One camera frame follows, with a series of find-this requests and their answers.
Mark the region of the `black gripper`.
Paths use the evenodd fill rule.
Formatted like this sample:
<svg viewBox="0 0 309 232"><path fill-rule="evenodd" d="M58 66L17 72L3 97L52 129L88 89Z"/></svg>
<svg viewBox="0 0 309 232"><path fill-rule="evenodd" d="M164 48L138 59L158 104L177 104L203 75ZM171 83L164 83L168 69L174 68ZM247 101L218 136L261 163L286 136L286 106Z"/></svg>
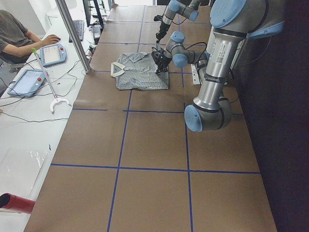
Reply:
<svg viewBox="0 0 309 232"><path fill-rule="evenodd" d="M167 34L168 30L170 28L170 24L166 24L164 22L161 22L159 32L156 33L156 43L160 43L161 39L165 37Z"/></svg>
<svg viewBox="0 0 309 232"><path fill-rule="evenodd" d="M152 58L155 62L156 73L168 72L168 65L171 62L171 58L166 57L164 52L152 52Z"/></svg>

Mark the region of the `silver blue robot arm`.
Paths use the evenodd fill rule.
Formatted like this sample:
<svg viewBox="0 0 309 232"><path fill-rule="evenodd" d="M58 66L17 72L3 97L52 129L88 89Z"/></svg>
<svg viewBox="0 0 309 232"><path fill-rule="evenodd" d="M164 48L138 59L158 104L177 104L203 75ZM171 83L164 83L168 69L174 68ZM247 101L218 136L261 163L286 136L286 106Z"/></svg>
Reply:
<svg viewBox="0 0 309 232"><path fill-rule="evenodd" d="M161 22L159 32L156 33L156 43L160 43L161 39L165 37L176 14L190 21L195 21L198 17L198 8L200 4L200 0L192 0L189 5L185 5L178 0L171 0L164 13L154 17L155 22Z"/></svg>
<svg viewBox="0 0 309 232"><path fill-rule="evenodd" d="M184 110L187 127L192 131L226 127L232 115L229 100L223 95L224 83L239 42L280 33L284 25L284 0L215 0L211 3L211 34L205 51L186 49L185 36L172 33L165 48L157 45L152 57L157 72L194 64L201 79L199 95Z"/></svg>

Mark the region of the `person's hand on mouse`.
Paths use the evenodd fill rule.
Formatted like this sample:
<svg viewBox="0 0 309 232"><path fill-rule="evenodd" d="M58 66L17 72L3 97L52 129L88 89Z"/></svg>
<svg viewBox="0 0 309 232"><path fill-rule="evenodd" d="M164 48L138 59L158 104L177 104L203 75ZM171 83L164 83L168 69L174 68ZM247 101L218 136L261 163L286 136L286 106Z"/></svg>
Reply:
<svg viewBox="0 0 309 232"><path fill-rule="evenodd" d="M51 45L58 43L61 40L57 35L51 34L48 35L45 39L41 40L43 46Z"/></svg>

